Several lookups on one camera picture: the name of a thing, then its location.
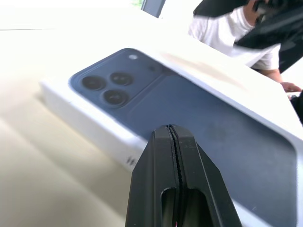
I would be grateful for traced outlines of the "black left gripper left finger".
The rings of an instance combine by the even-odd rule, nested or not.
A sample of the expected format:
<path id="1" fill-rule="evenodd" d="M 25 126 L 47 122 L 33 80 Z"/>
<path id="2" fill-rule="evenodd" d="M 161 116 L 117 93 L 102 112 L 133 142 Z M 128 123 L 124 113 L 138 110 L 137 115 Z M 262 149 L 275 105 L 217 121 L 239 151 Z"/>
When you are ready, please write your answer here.
<path id="1" fill-rule="evenodd" d="M 180 181 L 171 127 L 154 130 L 132 171 L 127 227 L 175 227 Z"/>

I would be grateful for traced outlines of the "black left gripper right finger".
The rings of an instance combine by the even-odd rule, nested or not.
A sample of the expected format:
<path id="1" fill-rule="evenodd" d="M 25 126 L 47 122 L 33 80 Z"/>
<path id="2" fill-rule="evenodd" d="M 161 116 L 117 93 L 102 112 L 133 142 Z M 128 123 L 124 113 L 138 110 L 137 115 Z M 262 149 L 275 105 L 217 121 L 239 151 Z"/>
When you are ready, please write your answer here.
<path id="1" fill-rule="evenodd" d="M 179 174 L 179 227 L 242 226 L 222 175 L 193 134 L 170 126 Z"/>

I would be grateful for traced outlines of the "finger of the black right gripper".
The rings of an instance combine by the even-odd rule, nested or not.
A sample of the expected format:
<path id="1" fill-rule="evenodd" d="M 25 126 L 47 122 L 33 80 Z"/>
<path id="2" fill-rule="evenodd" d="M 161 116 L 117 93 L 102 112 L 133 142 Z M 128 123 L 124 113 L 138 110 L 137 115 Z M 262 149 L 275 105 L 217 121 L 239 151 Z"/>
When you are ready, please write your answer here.
<path id="1" fill-rule="evenodd" d="M 251 50 L 281 45 L 279 67 L 285 72 L 303 57 L 303 15 L 277 15 L 265 20 L 235 44 Z"/>
<path id="2" fill-rule="evenodd" d="M 247 4 L 247 0 L 203 0 L 194 9 L 195 16 L 219 17 Z"/>

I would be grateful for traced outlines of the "bare hand of person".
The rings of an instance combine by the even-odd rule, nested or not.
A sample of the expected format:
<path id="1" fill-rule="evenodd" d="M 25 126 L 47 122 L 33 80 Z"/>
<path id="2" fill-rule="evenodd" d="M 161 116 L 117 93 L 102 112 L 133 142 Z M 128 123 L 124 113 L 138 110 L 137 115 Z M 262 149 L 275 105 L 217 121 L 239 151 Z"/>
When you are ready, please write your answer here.
<path id="1" fill-rule="evenodd" d="M 301 92 L 302 91 L 302 89 L 294 83 L 281 82 L 280 84 L 283 87 L 283 90 L 287 93 Z"/>

